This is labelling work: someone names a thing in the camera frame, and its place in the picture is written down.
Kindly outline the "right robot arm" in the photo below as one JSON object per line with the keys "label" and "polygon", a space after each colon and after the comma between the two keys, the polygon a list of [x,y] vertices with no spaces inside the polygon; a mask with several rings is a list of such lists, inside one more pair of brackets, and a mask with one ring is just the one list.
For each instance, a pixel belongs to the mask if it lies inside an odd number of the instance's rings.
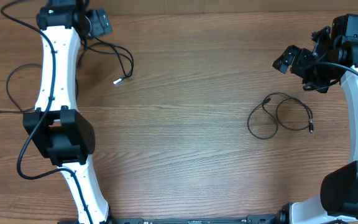
{"label": "right robot arm", "polygon": [[319,195],[284,206],[275,223],[358,222],[358,15],[335,18],[311,39],[313,50],[290,45],[272,66],[299,76],[306,91],[326,93],[341,85],[349,114],[349,159],[323,179]]}

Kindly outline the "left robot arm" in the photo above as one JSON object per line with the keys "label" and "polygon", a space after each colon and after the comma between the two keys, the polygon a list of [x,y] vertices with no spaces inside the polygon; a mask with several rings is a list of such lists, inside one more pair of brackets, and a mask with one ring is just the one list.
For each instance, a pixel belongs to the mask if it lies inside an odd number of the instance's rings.
{"label": "left robot arm", "polygon": [[87,11],[83,1],[49,1],[40,9],[40,91],[35,110],[23,117],[29,141],[67,182],[78,210],[76,223],[114,223],[94,171],[94,129],[76,103],[78,51],[82,38],[101,30],[100,15]]}

